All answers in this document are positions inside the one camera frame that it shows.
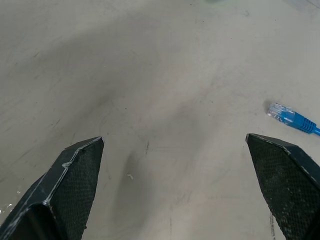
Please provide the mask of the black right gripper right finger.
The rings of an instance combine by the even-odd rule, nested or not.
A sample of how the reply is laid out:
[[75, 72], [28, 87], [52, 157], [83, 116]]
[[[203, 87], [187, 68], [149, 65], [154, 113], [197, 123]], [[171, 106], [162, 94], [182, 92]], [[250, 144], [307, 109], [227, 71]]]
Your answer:
[[246, 136], [261, 193], [286, 240], [320, 240], [320, 166], [299, 146]]

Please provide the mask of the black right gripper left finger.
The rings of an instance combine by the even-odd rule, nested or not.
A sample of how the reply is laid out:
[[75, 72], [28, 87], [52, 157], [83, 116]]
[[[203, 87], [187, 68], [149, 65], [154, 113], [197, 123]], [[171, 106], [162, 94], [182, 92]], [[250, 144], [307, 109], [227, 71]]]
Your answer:
[[95, 199], [101, 136], [65, 148], [0, 226], [0, 240], [81, 240]]

